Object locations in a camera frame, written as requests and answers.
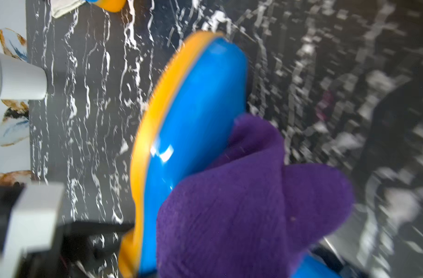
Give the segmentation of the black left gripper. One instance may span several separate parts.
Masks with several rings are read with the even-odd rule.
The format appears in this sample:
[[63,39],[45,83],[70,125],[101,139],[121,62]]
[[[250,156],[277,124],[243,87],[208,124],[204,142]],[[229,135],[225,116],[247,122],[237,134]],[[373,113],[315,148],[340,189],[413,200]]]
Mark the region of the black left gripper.
[[63,222],[64,185],[0,186],[0,278],[84,277],[118,250],[93,247],[90,238],[122,234],[132,224]]

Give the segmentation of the purple cloth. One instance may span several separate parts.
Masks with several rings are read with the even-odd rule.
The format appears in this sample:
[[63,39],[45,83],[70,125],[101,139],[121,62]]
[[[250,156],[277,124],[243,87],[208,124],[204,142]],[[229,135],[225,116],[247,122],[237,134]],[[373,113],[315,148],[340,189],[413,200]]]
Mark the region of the purple cloth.
[[268,121],[235,120],[229,144],[182,180],[157,216],[162,278],[289,278],[311,245],[349,217],[353,187],[325,164],[284,163]]

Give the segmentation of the blue rubber boot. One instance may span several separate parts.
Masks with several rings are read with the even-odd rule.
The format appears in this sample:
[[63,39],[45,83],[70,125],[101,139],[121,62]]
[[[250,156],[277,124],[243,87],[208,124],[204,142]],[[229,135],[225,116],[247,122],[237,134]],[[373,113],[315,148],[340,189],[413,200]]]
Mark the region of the blue rubber boot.
[[95,5],[108,12],[120,12],[125,6],[126,0],[86,0],[86,2]]
[[136,134],[130,162],[135,227],[118,267],[136,278],[157,268],[157,214],[176,185],[225,149],[244,113],[247,60],[222,34],[191,34],[162,74]]

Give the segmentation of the small white plant pot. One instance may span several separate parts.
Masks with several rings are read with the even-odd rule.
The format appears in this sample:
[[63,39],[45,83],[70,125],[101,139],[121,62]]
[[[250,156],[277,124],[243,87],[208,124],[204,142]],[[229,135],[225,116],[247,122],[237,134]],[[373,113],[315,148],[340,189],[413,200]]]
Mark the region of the small white plant pot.
[[42,68],[0,53],[0,100],[42,100],[47,87]]

